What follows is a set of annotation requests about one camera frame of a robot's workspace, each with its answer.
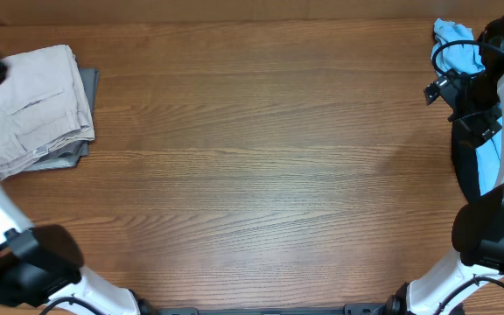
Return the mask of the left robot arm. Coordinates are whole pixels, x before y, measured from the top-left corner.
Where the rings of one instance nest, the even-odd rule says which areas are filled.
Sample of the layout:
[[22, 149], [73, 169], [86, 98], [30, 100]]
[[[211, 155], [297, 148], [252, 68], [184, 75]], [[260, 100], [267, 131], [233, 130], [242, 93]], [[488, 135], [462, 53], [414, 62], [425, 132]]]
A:
[[[0, 57], [0, 183], [94, 137], [92, 111], [68, 45]], [[75, 314], [154, 312], [133, 290], [92, 271], [64, 227], [33, 224], [1, 185], [0, 305]]]

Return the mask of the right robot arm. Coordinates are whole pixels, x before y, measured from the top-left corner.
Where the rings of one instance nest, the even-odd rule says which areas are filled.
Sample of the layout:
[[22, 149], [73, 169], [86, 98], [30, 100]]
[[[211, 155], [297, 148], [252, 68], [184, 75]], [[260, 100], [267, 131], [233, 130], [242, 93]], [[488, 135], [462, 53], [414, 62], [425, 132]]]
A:
[[378, 314], [460, 314], [483, 286], [504, 285], [504, 16], [479, 36], [438, 20], [434, 35], [437, 78], [424, 95], [451, 108], [451, 161], [466, 204], [453, 222], [451, 250]]

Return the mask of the beige cotton shorts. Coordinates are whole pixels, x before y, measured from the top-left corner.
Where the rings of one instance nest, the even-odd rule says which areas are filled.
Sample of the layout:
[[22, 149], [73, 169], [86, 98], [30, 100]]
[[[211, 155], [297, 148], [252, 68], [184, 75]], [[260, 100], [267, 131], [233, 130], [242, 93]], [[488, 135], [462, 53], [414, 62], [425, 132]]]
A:
[[79, 140], [95, 139], [81, 74], [69, 45], [3, 59], [0, 85], [0, 180]]

